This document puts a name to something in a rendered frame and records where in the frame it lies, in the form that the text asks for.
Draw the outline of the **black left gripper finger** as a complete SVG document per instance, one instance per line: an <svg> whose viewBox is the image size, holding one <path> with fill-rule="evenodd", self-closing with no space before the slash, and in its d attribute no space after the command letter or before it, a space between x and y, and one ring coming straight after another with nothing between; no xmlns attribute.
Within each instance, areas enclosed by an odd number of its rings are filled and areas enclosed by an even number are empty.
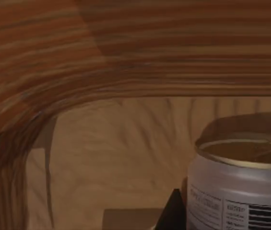
<svg viewBox="0 0 271 230"><path fill-rule="evenodd" d="M187 230L186 229L186 207L181 192L175 188L158 221L154 230Z"/></svg>

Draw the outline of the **silver can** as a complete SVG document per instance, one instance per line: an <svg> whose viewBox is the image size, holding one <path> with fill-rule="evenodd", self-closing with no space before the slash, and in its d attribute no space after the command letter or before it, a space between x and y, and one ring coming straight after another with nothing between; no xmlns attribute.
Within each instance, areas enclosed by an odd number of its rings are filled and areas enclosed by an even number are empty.
<svg viewBox="0 0 271 230"><path fill-rule="evenodd" d="M271 140L198 141L187 230L271 230Z"/></svg>

